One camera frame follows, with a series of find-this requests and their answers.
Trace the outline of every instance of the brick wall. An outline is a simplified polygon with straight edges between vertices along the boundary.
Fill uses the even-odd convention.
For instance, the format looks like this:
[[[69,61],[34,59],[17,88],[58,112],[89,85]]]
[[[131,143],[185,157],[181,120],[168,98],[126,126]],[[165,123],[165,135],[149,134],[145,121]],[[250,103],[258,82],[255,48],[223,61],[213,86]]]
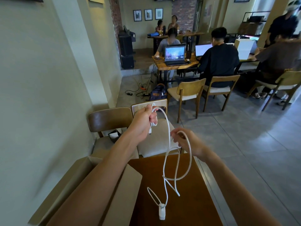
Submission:
[[[111,11],[112,11],[112,18],[113,18],[113,24],[114,24],[114,29],[115,29],[116,41],[117,41],[118,50],[120,53],[118,34],[119,34],[119,31],[123,30],[123,25],[122,25],[122,20],[121,20],[119,2],[118,2],[118,0],[109,0],[109,1],[110,1]]]
[[[172,15],[178,18],[180,30],[192,30],[197,0],[175,0]]]

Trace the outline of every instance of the backpack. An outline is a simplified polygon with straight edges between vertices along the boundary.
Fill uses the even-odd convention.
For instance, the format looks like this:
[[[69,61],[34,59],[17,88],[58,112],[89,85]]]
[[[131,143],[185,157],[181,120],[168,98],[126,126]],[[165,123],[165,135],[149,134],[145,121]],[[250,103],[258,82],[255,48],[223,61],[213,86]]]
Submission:
[[[150,101],[167,98],[167,90],[163,83],[159,83],[150,93]]]

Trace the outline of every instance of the white cushion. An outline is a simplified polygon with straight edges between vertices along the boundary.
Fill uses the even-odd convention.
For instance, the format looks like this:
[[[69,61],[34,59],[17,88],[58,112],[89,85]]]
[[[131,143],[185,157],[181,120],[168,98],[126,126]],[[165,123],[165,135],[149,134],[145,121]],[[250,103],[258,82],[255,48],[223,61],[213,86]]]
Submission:
[[[175,129],[173,125],[169,122],[170,130]],[[146,137],[146,139],[141,142],[137,148],[139,155],[144,158],[158,155],[164,153],[168,149],[168,126],[165,119],[158,119],[157,126],[152,127],[152,132]],[[170,150],[178,149],[178,143],[171,141]]]
[[[209,86],[204,85],[204,90],[207,92]],[[224,92],[230,92],[231,88],[229,86],[223,87],[223,88],[218,88],[218,87],[211,87],[209,93],[224,93]]]
[[[273,84],[268,84],[268,83],[264,83],[262,81],[256,80],[256,82],[260,83],[261,85],[268,87],[270,89],[275,89],[277,87],[277,85],[273,85]],[[282,89],[292,89],[294,88],[296,85],[290,85],[290,86],[280,86],[278,88],[278,90],[282,90]]]
[[[168,93],[175,98],[177,101],[180,100],[180,95],[177,94],[178,87],[168,88]],[[182,96],[182,101],[186,101],[192,98],[196,98],[198,94],[190,95],[190,96]]]
[[[109,151],[112,147],[113,147],[114,143],[111,141],[110,137],[101,137],[98,140],[96,140],[95,146],[94,146],[94,150],[93,150],[93,154],[94,153],[98,153],[101,151]],[[134,150],[131,159],[138,159],[139,155],[138,155],[138,150],[137,148]]]

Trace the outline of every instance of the white charging cable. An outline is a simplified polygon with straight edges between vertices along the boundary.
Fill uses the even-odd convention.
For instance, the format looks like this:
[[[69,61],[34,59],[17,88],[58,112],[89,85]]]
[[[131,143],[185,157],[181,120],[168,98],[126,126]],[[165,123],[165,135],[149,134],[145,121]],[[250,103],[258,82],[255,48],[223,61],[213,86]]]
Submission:
[[[176,168],[175,168],[175,178],[167,178],[167,177],[165,177],[165,164],[166,164],[166,159],[167,159],[167,156],[168,156],[169,150],[170,150],[170,127],[169,127],[169,121],[168,121],[167,115],[166,115],[166,113],[164,112],[163,109],[161,109],[160,107],[155,107],[155,108],[153,108],[152,111],[154,111],[154,110],[157,109],[157,108],[163,112],[163,114],[164,114],[164,116],[165,116],[165,119],[166,119],[166,121],[167,121],[167,126],[168,126],[168,141],[169,141],[169,144],[168,144],[168,149],[167,149],[167,151],[166,151],[165,159],[164,159],[164,164],[163,164],[163,179],[164,179],[164,188],[165,188],[165,193],[166,193],[166,202],[165,202],[165,204],[163,204],[163,203],[160,201],[160,199],[157,197],[157,195],[156,195],[149,187],[147,187],[147,190],[148,190],[149,195],[150,195],[151,198],[153,199],[153,201],[156,203],[157,206],[159,206],[159,219],[160,219],[160,220],[165,220],[165,207],[166,207],[167,201],[168,201],[168,193],[167,193],[167,189],[166,189],[166,182],[167,182],[167,183],[170,185],[170,187],[177,193],[177,195],[180,196],[180,194],[179,194],[179,192],[178,192],[178,190],[177,190],[177,184],[176,184],[176,181],[178,181],[178,180],[184,178],[184,177],[188,174],[188,172],[189,172],[189,170],[190,170],[190,167],[191,167],[192,155],[191,155],[191,146],[190,146],[190,142],[189,142],[189,140],[188,140],[188,137],[187,137],[186,133],[183,132],[183,131],[178,131],[178,133],[182,133],[182,134],[185,136],[185,138],[186,138],[186,140],[187,140],[187,143],[188,143],[188,147],[189,147],[189,166],[188,166],[188,169],[187,169],[187,171],[185,172],[185,174],[184,174],[183,176],[177,178],[177,172],[178,172],[179,161],[180,161],[180,150],[178,149],[178,161],[177,161],[177,166],[176,166]],[[175,187],[173,187],[173,186],[169,183],[168,180],[174,181]],[[157,198],[157,200],[159,201],[159,203],[157,203],[157,202],[155,201],[155,199],[154,199],[154,197],[151,195],[150,191],[154,194],[154,196]]]

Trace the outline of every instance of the gray shirt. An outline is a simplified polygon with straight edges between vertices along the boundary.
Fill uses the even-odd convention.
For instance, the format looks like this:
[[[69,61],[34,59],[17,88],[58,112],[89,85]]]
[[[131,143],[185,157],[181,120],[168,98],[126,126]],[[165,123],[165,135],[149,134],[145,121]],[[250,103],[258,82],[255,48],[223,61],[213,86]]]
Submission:
[[[175,39],[175,41],[172,43],[172,44],[168,44],[167,42],[167,38],[166,39],[163,39],[158,47],[158,52],[160,53],[163,53],[163,55],[165,55],[165,48],[168,46],[168,45],[176,45],[176,44],[181,44],[181,42],[177,39]]]

